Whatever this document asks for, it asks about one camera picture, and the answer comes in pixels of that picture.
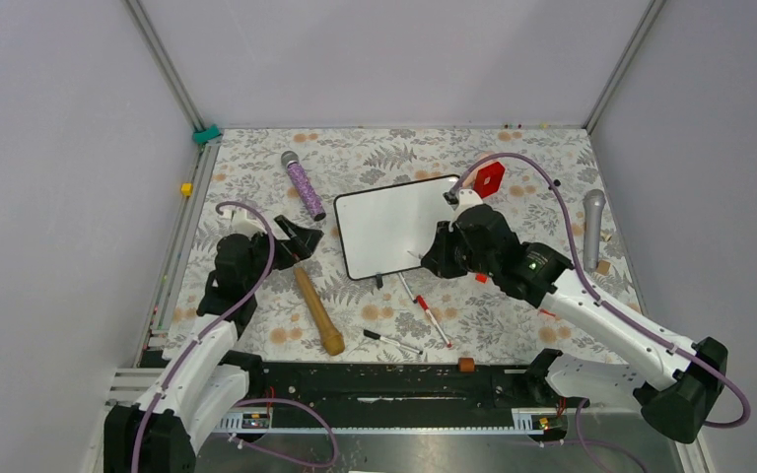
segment floral pattern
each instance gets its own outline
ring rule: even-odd
[[[280,163],[296,152],[328,217],[314,222]],[[473,276],[441,280],[423,269],[406,273],[414,290],[428,301],[451,338],[447,349],[422,310],[412,303],[397,278],[351,281],[344,269],[333,199],[340,194],[450,173],[462,173],[481,157],[518,152],[537,160],[561,181],[560,190],[574,216],[572,229],[584,232],[582,198],[602,182],[590,141],[583,130],[485,129],[257,129],[226,130],[207,189],[195,239],[184,273],[177,308],[165,347],[170,358],[191,328],[213,269],[216,243],[228,234],[228,223],[214,207],[239,200],[268,219],[283,214],[304,227],[325,232],[314,256],[304,266],[332,321],[344,335],[346,350],[329,357],[291,271],[275,271],[256,293],[259,307],[236,345],[237,350],[270,361],[338,361],[386,363],[455,363],[473,357],[478,364],[528,363],[551,347],[580,358],[619,363],[620,359],[592,337],[555,314],[507,298],[491,282]],[[521,240],[545,242],[569,252],[563,218],[546,183],[521,163],[504,161],[500,191],[484,199],[502,212]],[[631,307],[637,305],[625,250],[609,210],[602,217],[600,257],[610,263],[596,283]],[[582,239],[577,237],[581,254]],[[402,351],[368,339],[368,328],[425,350]]]

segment gray microphone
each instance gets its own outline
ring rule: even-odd
[[[602,209],[605,208],[605,193],[593,189],[585,194],[585,247],[582,249],[582,266],[593,272],[599,264],[599,238],[602,232]]]

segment gray wall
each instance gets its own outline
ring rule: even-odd
[[[190,132],[121,2],[0,1],[0,472],[78,470]]]
[[[668,2],[593,139],[646,309],[726,343],[750,397],[705,432],[718,471],[757,471],[757,2]]]
[[[220,126],[582,124],[649,0],[143,0]]]

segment wooden handle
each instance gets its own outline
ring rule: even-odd
[[[317,296],[306,270],[300,266],[295,266],[295,279],[298,280],[298,287],[303,294],[303,299],[306,300],[306,305],[309,306],[311,318],[314,319],[317,331],[320,332],[320,343],[323,348],[326,349],[326,353],[333,357],[340,354],[344,351],[344,337],[332,324],[332,320],[329,319],[329,314],[326,313],[323,303]]]

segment microphone head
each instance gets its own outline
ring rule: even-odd
[[[291,163],[299,162],[298,154],[295,153],[294,151],[287,151],[283,153],[283,156],[280,157],[280,161],[283,163],[283,166],[287,168]]]
[[[585,194],[583,200],[585,208],[598,207],[600,210],[605,206],[605,193],[600,189],[592,189]]]

